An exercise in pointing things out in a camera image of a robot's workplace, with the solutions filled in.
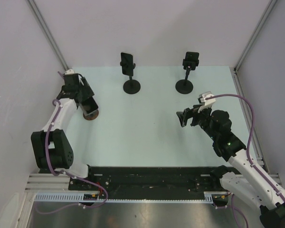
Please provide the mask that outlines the silver phone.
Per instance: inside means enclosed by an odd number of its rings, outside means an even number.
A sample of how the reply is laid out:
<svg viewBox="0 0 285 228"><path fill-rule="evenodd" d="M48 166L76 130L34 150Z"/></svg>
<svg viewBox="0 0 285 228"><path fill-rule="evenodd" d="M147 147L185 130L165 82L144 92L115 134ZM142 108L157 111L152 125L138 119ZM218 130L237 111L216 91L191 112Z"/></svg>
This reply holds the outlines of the silver phone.
<svg viewBox="0 0 285 228"><path fill-rule="evenodd" d="M133 70L135 69L135 63L133 62L133 55L129 53L121 52L122 73L126 76L133 76Z"/></svg>

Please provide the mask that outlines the aluminium frame post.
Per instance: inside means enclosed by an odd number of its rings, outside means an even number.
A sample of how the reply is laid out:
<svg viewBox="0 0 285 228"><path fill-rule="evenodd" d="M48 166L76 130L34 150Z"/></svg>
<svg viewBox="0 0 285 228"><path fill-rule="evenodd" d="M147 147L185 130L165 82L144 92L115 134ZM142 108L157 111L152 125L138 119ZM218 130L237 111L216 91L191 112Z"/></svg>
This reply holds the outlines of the aluminium frame post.
<svg viewBox="0 0 285 228"><path fill-rule="evenodd" d="M29 9L31 10L36 22L38 23L41 31L43 32L49 46L51 47L54 55L56 56L56 58L58 59L60 65L62 66L62 68L66 71L69 69L68 64L65 60L65 58L63 57L63 54L50 30L50 28L48 27L45 18L43 17L41 10L39 9L37 3L35 0L26 0L26 3L29 7Z"/></svg>
<svg viewBox="0 0 285 228"><path fill-rule="evenodd" d="M253 30L252 35L250 36L247 44L245 45L244 50L242 51L238 61L236 62L235 66L233 67L233 70L234 70L235 74L237 74L238 71L240 70L244 60L248 56L248 54L249 54L253 44L256 42L258 36L261 33L262 28L266 24L270 14L271 14L271 12L273 11L273 9L274 9L274 7L276 6L277 3L278 3L278 0L270 0L268 5L266 6L264 12L261 15L260 20L258 21L255 29Z"/></svg>

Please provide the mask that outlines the right aluminium frame post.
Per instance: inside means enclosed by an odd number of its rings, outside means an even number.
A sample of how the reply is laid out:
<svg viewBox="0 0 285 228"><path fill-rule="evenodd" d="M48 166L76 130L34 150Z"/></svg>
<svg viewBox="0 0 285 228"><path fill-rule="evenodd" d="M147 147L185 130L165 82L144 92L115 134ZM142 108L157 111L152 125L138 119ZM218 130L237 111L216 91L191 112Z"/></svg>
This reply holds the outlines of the right aluminium frame post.
<svg viewBox="0 0 285 228"><path fill-rule="evenodd" d="M255 29L253 30L252 35L250 36L247 44L245 45L244 50L242 51L238 61L236 62L235 66L233 67L233 70L234 70L235 74L237 74L238 71L240 70L244 60L248 56L248 54L249 54L253 44L256 42L258 36L261 33L262 28L266 24L270 14L271 14L271 12L273 11L273 9L274 9L274 7L276 6L277 3L278 3L278 0L270 0L268 5L266 6L264 12L261 15L260 20L258 21Z"/></svg>

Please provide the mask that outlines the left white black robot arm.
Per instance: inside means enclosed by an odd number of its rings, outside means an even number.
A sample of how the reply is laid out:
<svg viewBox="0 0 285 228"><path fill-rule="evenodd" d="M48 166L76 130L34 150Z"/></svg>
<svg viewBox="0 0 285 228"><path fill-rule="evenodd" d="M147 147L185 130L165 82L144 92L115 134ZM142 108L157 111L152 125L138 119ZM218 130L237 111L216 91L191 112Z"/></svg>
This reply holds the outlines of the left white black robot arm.
<svg viewBox="0 0 285 228"><path fill-rule="evenodd" d="M87 79L69 69L63 75L64 85L52 101L55 109L41 131L31 135L32 148L39 169L54 176L62 173L79 178L85 190L95 186L95 177L88 174L88 165L76 161L66 130L72 116L80 108L83 117L91 121L99 115L99 106Z"/></svg>

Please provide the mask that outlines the black pole phone stand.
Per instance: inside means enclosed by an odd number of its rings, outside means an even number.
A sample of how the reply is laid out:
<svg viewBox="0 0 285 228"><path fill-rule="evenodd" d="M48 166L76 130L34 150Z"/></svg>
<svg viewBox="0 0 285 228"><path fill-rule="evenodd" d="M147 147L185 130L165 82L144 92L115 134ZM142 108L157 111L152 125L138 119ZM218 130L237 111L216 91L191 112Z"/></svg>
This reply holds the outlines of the black pole phone stand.
<svg viewBox="0 0 285 228"><path fill-rule="evenodd" d="M138 93L141 89L141 84L137 80L134 80L133 76L128 77L129 80L127 80L123 85L124 92L130 95Z"/></svg>
<svg viewBox="0 0 285 228"><path fill-rule="evenodd" d="M186 95L189 94L193 91L193 83L188 80L189 74L191 71L195 70L196 67L199 65L199 60L185 60L183 59L183 69L186 71L185 72L185 78L179 80L175 88L177 92L180 94Z"/></svg>

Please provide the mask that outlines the brown round phone stand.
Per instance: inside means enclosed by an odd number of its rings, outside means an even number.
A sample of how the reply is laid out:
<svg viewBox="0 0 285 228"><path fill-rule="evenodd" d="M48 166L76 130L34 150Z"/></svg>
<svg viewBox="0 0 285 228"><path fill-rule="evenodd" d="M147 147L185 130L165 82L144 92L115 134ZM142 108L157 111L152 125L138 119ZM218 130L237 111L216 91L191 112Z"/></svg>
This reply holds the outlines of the brown round phone stand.
<svg viewBox="0 0 285 228"><path fill-rule="evenodd" d="M94 112L92 112L92 113L89 114L89 115L85 115L85 114L83 113L83 118L84 118L85 120L92 121L92 120L96 119L96 118L98 117L98 115L99 115L99 110L95 110Z"/></svg>

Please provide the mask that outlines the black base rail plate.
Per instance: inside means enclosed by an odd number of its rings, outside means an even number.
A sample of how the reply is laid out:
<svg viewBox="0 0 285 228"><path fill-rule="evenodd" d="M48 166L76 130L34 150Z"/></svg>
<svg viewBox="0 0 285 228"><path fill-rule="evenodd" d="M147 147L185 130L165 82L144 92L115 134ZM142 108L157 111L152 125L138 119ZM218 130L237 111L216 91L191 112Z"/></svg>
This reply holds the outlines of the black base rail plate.
<svg viewBox="0 0 285 228"><path fill-rule="evenodd" d="M200 200L206 192L217 198L222 167L89 167L86 181L70 179L71 191L96 191L104 199Z"/></svg>

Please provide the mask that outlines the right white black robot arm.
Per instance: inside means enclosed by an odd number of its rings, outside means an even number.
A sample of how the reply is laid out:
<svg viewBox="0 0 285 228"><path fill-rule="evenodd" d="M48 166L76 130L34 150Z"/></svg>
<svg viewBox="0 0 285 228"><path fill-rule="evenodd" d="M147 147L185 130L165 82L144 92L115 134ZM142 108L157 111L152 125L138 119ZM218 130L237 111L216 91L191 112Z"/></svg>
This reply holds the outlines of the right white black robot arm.
<svg viewBox="0 0 285 228"><path fill-rule="evenodd" d="M251 208L260 212L259 219L265 228L285 228L285 189L253 159L247 156L244 143L231 131L228 112L212 111L195 105L176 115L181 127L192 119L191 126L199 126L213 141L217 156L222 157L244 177L240 180L234 172L220 166L212 172L209 184L214 190L231 191Z"/></svg>

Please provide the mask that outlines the left aluminium frame post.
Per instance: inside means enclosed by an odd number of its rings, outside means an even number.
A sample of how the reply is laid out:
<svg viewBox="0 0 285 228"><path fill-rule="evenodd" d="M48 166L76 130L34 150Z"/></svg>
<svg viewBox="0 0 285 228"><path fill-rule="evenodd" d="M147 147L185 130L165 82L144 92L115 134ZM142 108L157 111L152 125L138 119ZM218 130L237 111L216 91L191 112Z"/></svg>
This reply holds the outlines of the left aluminium frame post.
<svg viewBox="0 0 285 228"><path fill-rule="evenodd" d="M35 0L26 0L26 3L29 7L29 9L31 10L36 22L38 23L41 31L43 32L49 46L51 47L54 55L56 56L56 58L58 59L60 65L62 66L62 68L66 71L69 69L68 64L65 60L65 58L63 57L63 54L50 30L50 28L48 27L45 18L43 17L41 10L39 9L37 3Z"/></svg>

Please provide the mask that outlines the black phone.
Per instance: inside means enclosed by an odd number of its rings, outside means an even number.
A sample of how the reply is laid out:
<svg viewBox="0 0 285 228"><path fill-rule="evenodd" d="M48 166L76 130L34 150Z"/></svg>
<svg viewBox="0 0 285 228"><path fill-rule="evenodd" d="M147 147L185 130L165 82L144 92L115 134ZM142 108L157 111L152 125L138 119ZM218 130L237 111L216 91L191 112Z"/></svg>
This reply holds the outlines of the black phone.
<svg viewBox="0 0 285 228"><path fill-rule="evenodd" d="M185 58L183 59L183 67L185 70L195 70L199 65L199 52L186 52Z"/></svg>
<svg viewBox="0 0 285 228"><path fill-rule="evenodd" d="M92 112L94 112L95 110L98 110L98 105L96 103L96 101L94 100L93 97L90 97L87 99L90 103L90 113L91 114Z"/></svg>

